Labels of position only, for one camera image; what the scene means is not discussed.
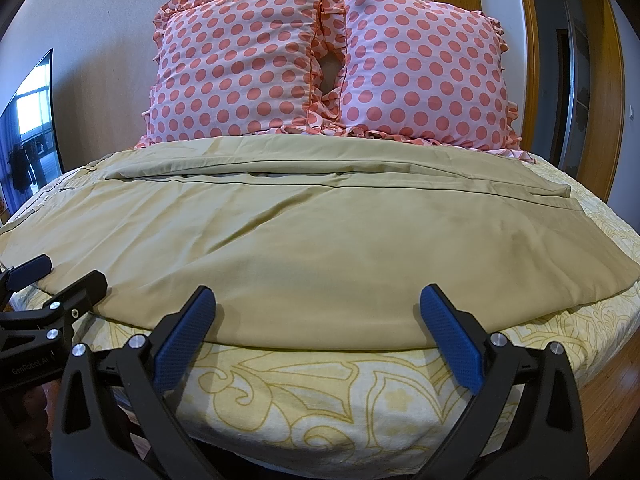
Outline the left pink polka-dot pillow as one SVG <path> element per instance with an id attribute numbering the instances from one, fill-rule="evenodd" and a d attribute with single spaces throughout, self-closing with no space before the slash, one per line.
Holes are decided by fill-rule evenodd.
<path id="1" fill-rule="evenodd" d="M 323 134 L 324 0 L 169 0 L 139 148 L 216 136 Z"/>

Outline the beige khaki pants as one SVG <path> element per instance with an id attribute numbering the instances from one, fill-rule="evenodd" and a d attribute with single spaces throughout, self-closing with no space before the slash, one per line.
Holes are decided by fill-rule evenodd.
<path id="1" fill-rule="evenodd" d="M 109 320 L 143 328 L 213 289 L 208 339 L 239 347 L 406 350 L 439 286 L 488 330 L 630 289 L 638 264 L 565 184 L 448 146 L 229 136 L 115 153 L 1 232 L 1 261 L 47 255 L 58 292 L 98 270 Z"/>

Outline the right pink polka-dot pillow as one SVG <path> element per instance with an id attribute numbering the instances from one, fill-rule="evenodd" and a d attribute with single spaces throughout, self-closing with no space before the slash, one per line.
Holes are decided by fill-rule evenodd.
<path id="1" fill-rule="evenodd" d="M 320 23 L 341 63 L 323 133 L 530 159 L 512 127 L 499 21 L 431 0 L 321 0 Z"/>

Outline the black flat television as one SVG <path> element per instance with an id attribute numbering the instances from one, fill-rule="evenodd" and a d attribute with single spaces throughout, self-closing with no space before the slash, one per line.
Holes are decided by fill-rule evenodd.
<path id="1" fill-rule="evenodd" d="M 24 203 L 63 173 L 53 104 L 49 50 L 12 96 L 1 114 L 1 195 L 15 214 Z"/>

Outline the yellow patterned bed sheet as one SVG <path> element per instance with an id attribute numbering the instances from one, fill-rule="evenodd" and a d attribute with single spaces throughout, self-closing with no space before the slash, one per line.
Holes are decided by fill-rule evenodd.
<path id="1" fill-rule="evenodd" d="M 609 206 L 548 162 L 523 164 L 567 185 L 584 213 L 639 266 L 638 233 Z M 2 230 L 77 170 L 44 188 Z M 42 281 L 20 297 L 21 308 L 56 294 L 46 292 Z M 578 379 L 586 382 L 638 326 L 639 278 L 616 296 L 503 331 L 534 348 L 559 339 Z M 109 320 L 96 308 L 79 335 L 102 349 L 151 328 Z M 454 382 L 433 341 L 406 350 L 310 350 L 232 346 L 207 335 L 172 403 L 192 436 L 251 460 L 311 477 L 377 479 L 422 466 L 469 396 Z"/>

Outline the pink polka-dot pillow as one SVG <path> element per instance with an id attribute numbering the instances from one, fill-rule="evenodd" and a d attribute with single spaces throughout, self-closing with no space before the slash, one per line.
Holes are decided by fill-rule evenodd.
<path id="1" fill-rule="evenodd" d="M 341 63 L 323 133 L 530 159 L 512 127 L 499 21 L 431 0 L 321 0 L 320 23 Z"/>
<path id="2" fill-rule="evenodd" d="M 216 136 L 323 134 L 324 0 L 169 0 L 139 148 Z"/>

